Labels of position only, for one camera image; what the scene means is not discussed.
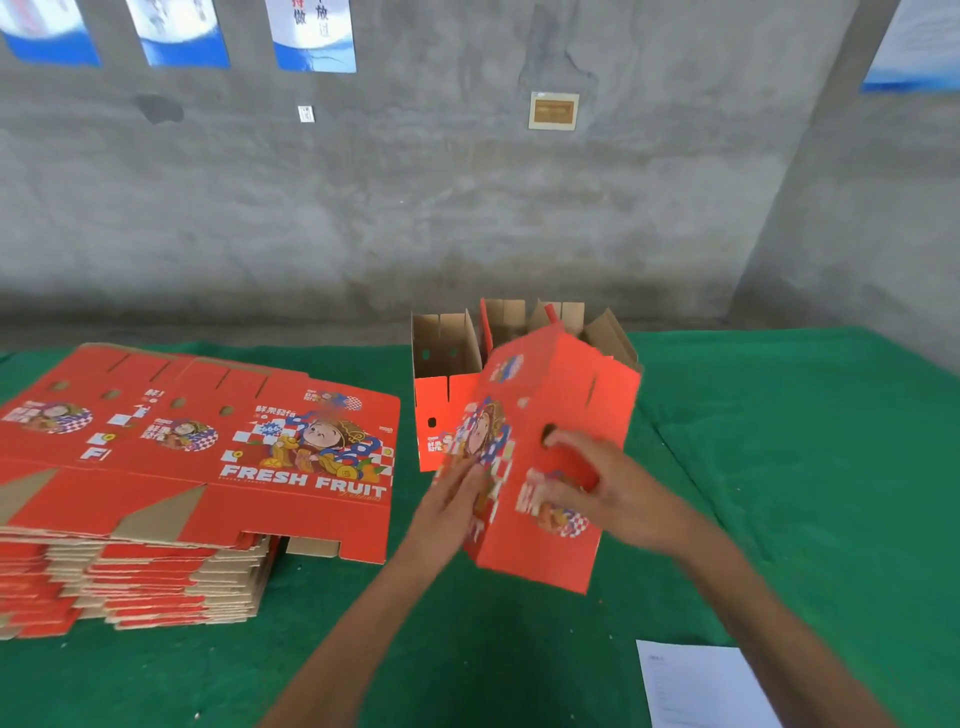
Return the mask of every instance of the person's left arm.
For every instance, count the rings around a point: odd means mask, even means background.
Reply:
[[[394,558],[304,663],[258,728],[347,726],[400,625],[459,550],[487,474],[454,465],[426,492]]]

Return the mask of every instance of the hand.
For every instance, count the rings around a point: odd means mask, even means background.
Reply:
[[[707,523],[611,442],[594,440],[582,432],[554,430],[544,443],[551,448],[575,449],[600,475],[591,493],[548,481],[545,499],[581,513],[625,544],[679,556],[691,531]]]
[[[447,472],[435,477],[417,507],[396,558],[412,561],[435,577],[463,545],[473,502],[489,485],[490,476],[483,466],[461,460],[447,466]]]

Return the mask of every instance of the round hole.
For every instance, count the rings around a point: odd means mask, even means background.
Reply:
[[[543,433],[540,435],[540,444],[545,445],[546,439],[550,436],[550,433],[557,429],[557,426],[553,423],[543,426]]]

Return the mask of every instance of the forearm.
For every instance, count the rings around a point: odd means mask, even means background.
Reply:
[[[346,726],[433,574],[398,554],[340,618],[259,728]]]
[[[740,645],[785,728],[894,725],[722,530],[698,524],[677,560]]]

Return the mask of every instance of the person's left hand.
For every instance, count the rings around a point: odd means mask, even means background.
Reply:
[[[473,502],[489,481],[483,466],[472,460],[448,465],[423,496],[396,558],[412,561],[431,578],[440,573],[463,544]]]

